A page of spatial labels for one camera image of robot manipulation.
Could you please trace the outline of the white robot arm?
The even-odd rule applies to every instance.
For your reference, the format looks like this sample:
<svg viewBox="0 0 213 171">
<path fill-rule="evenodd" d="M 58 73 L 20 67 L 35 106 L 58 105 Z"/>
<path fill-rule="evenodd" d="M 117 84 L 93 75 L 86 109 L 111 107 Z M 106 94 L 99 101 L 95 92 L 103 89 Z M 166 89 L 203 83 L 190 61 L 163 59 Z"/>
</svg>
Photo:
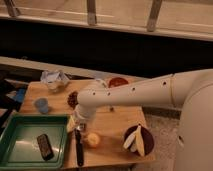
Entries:
<svg viewBox="0 0 213 171">
<path fill-rule="evenodd" d="M 95 80 L 79 91 L 75 114 L 82 121 L 101 106 L 179 108 L 174 171 L 213 171 L 213 69 L 161 76 L 105 88 Z"/>
</svg>

